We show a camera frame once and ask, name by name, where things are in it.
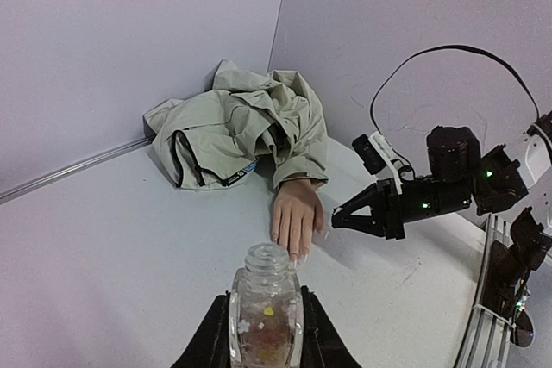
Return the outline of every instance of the white table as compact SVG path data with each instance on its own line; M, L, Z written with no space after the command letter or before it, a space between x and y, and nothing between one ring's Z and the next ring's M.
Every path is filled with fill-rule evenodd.
M0 366L170 367L249 246L268 240L273 193L175 190L144 147L0 206ZM329 144L329 212L372 178ZM366 367L452 366L484 234L447 215L406 240L317 238L302 284Z

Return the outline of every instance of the white wall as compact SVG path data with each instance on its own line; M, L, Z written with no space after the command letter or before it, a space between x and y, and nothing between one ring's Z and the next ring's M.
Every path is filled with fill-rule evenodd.
M142 137L222 58L265 72L280 0L0 0L0 193Z
M350 144L374 131L368 106L391 71L444 43L497 53L542 112L552 109L552 0L284 0L271 67L301 71L322 99L330 135ZM376 105L384 135L418 173L429 172L425 136L434 126L468 125L487 152L521 134L534 114L502 67L459 52L413 60ZM542 211L551 176L527 200Z

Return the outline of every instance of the white flower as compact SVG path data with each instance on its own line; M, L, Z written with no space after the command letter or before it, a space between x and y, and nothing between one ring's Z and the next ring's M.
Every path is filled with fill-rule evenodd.
M242 319L238 322L238 334L243 334L244 332L249 332L249 327L251 324L246 322L245 319Z

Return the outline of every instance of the glass bottle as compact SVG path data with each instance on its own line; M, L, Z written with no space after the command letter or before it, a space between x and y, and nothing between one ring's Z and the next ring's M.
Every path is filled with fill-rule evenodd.
M288 252L251 247L235 274L229 304L232 368L297 368L303 348L303 298Z

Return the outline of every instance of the jacket cuff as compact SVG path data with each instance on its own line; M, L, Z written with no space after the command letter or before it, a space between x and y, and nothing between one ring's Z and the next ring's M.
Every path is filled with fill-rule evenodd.
M274 189L278 189L286 180L294 178L310 178L321 184L328 183L328 176L324 173L324 169L304 155L291 157L276 167L273 176Z

